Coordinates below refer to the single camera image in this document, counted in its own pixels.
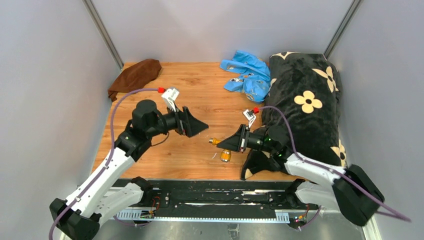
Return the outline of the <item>yellow brass water faucet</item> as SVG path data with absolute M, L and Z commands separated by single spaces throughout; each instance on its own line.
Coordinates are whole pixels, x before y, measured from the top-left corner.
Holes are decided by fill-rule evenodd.
M 217 146 L 217 145 L 221 142 L 221 140 L 219 140 L 219 139 L 217 139 L 217 138 L 213 137 L 213 138 L 210 138 L 210 139 L 208 140 L 208 142 L 209 142 L 210 144 L 214 145 L 214 146 Z M 228 162 L 230 162 L 230 160 L 231 160 L 231 156 L 232 156 L 232 153 L 231 153 L 231 151 L 230 151 L 230 150 L 228 150 L 228 149 L 223 149 L 223 150 L 222 150 L 222 152 L 220 153 L 220 157 L 219 157 L 219 159 L 220 159 L 222 162 L 228 163 Z

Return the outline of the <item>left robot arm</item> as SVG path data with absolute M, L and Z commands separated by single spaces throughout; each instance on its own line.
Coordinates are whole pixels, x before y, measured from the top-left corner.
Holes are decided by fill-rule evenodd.
M 140 101 L 124 131 L 112 142 L 105 160 L 66 199 L 52 201 L 49 209 L 54 220 L 53 227 L 72 240 L 91 240 L 106 221 L 125 208 L 135 204 L 150 206 L 154 198 L 153 186 L 142 177 L 135 177 L 119 191 L 105 195 L 120 176 L 152 147 L 153 137 L 176 131 L 190 138 L 208 127 L 186 106 L 171 108 L 162 114 L 154 101 Z

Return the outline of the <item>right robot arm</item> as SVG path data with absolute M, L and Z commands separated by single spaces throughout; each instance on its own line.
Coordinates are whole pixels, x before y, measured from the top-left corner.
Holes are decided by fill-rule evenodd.
M 335 209 L 363 227 L 385 201 L 361 167 L 326 164 L 296 153 L 287 129 L 280 125 L 251 132 L 242 124 L 232 136 L 224 140 L 210 138 L 209 143 L 223 150 L 224 162 L 229 161 L 231 152 L 249 151 L 241 168 L 242 181 L 261 171 L 297 176 L 285 195 L 286 203 L 294 209 L 303 204 Z

